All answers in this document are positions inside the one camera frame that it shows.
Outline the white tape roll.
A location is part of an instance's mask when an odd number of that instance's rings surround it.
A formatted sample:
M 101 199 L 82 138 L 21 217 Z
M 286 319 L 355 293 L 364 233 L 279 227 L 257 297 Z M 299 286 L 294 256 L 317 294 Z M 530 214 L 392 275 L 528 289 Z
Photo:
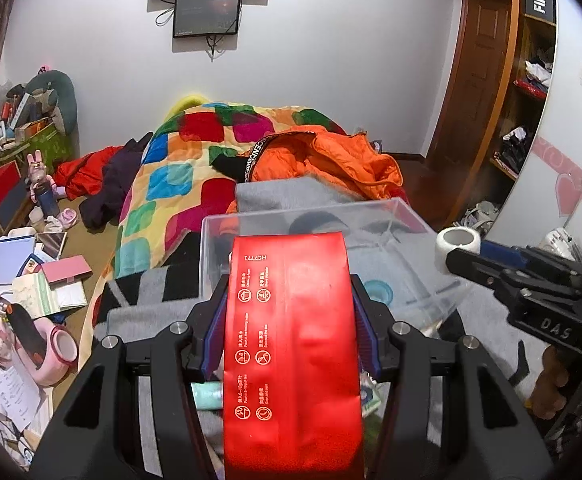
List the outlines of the white tape roll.
M 446 257 L 455 249 L 466 250 L 479 255 L 481 250 L 481 236 L 466 226 L 451 226 L 438 233 L 435 238 L 434 263 L 442 274 L 448 274 Z

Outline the clear plastic storage box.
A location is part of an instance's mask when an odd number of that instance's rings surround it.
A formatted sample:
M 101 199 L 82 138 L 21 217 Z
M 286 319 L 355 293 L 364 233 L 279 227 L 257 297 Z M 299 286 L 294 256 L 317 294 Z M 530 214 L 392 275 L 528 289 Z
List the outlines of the clear plastic storage box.
M 456 311 L 470 289 L 462 278 L 436 269 L 436 232 L 404 200 L 392 198 L 205 218 L 199 270 L 203 299 L 210 298 L 230 272 L 233 240 L 249 236 L 305 236 L 297 261 L 309 262 L 327 278 L 332 274 L 329 266 L 345 260 L 361 284 L 385 281 L 393 289 L 387 306 L 393 318 L 428 336 Z

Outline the teal tape roll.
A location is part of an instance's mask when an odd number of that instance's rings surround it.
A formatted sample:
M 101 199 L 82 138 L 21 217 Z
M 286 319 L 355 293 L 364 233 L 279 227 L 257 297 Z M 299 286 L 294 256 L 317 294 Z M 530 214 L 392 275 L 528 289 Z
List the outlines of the teal tape roll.
M 385 281 L 369 280 L 364 283 L 364 287 L 370 299 L 382 302 L 386 306 L 390 306 L 394 294 L 391 286 Z

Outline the mint green tube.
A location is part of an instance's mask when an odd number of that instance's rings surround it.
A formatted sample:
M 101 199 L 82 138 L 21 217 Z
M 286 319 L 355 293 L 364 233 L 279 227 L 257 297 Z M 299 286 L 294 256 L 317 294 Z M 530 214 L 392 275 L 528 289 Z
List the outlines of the mint green tube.
M 224 387 L 221 382 L 195 382 L 191 390 L 199 411 L 220 411 L 223 408 Z

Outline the red foil pouch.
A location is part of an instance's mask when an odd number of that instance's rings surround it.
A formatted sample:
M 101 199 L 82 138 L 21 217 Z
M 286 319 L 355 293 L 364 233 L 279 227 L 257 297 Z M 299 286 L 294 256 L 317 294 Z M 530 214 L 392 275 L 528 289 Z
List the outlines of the red foil pouch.
M 363 417 L 349 265 L 297 261 L 305 236 L 238 237 L 224 351 L 228 479 L 361 479 Z

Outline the pink headphones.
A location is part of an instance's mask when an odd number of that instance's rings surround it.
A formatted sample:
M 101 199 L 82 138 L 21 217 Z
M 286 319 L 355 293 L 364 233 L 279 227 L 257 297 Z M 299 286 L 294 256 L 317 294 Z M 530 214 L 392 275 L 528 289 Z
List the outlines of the pink headphones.
M 14 349 L 33 381 L 42 388 L 61 382 L 78 359 L 72 335 L 50 318 L 33 320 L 20 304 L 9 304 L 6 318 L 14 333 Z

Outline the grey black blanket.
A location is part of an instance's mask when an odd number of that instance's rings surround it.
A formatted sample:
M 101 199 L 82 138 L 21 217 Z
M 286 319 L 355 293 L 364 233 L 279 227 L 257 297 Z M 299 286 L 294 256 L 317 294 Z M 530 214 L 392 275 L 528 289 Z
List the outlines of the grey black blanket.
M 440 473 L 541 479 L 552 461 L 515 391 L 481 344 L 430 338 L 459 281 L 436 269 L 433 235 L 393 223 L 392 203 L 352 206 L 355 235 L 306 229 L 321 211 L 281 211 L 238 236 L 230 271 L 186 321 L 123 344 L 123 365 L 151 377 L 164 479 L 210 479 L 191 387 L 224 373 L 229 479 L 418 479 L 429 443 L 430 382 L 443 380 Z

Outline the wooden shelf unit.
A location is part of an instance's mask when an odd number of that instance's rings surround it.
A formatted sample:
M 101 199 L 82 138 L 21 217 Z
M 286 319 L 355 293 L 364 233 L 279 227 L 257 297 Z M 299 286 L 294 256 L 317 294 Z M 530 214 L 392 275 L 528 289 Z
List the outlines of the wooden shelf unit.
M 510 0 L 508 44 L 482 166 L 453 222 L 481 200 L 500 205 L 512 192 L 544 110 L 555 42 L 555 0 Z

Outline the blue book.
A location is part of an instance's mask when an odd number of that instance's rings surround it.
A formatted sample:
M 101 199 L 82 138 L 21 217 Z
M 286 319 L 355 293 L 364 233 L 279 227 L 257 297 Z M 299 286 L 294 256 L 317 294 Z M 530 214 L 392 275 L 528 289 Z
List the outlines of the blue book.
M 35 242 L 33 235 L 0 240 L 0 285 L 9 285 L 18 276 L 22 265 L 34 252 Z

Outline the pink bunny figure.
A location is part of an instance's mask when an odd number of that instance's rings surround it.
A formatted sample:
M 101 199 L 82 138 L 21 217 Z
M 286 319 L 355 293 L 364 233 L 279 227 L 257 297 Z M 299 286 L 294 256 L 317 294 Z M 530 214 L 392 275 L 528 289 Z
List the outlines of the pink bunny figure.
M 58 217 L 59 200 L 65 197 L 64 186 L 59 186 L 48 174 L 41 151 L 27 155 L 29 195 L 32 202 L 40 208 L 44 218 Z

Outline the red garment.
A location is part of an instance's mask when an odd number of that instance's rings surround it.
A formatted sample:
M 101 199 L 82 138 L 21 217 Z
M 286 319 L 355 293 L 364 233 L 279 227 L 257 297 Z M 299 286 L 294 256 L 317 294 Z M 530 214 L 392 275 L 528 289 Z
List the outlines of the red garment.
M 108 146 L 81 158 L 62 162 L 53 174 L 54 182 L 59 188 L 64 188 L 69 200 L 97 194 L 103 186 L 103 169 L 118 151 L 120 146 Z

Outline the dark purple garment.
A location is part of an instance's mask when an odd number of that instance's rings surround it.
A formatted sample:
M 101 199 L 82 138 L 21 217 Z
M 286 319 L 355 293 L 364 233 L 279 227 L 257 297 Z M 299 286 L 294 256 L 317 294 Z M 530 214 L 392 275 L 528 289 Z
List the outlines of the dark purple garment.
M 89 231 L 99 231 L 108 223 L 120 222 L 126 196 L 152 136 L 152 132 L 147 132 L 139 141 L 129 140 L 103 167 L 101 190 L 79 205 L 82 223 Z

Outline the green cardboard box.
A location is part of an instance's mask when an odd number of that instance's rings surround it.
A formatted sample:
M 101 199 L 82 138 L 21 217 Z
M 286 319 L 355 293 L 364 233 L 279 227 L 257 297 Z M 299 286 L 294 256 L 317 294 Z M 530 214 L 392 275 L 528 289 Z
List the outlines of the green cardboard box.
M 74 158 L 74 146 L 70 136 L 59 133 L 55 125 L 49 124 L 15 148 L 2 152 L 0 167 L 15 162 L 20 173 L 26 174 L 27 155 L 35 154 L 37 150 L 40 151 L 44 164 L 50 170 Z

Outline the grey neck pillow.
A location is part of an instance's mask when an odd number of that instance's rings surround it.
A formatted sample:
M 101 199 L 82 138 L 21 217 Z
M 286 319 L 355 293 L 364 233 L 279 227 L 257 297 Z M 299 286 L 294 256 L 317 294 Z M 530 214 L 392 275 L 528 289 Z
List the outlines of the grey neck pillow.
M 74 84 L 66 73 L 47 70 L 39 73 L 24 87 L 25 92 L 41 104 L 59 133 L 69 136 L 77 126 L 77 101 Z

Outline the small wall monitor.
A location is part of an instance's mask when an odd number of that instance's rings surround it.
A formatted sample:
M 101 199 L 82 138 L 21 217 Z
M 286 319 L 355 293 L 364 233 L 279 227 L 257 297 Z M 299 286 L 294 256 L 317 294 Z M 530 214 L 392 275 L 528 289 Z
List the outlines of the small wall monitor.
M 236 35 L 241 0 L 175 0 L 173 38 Z

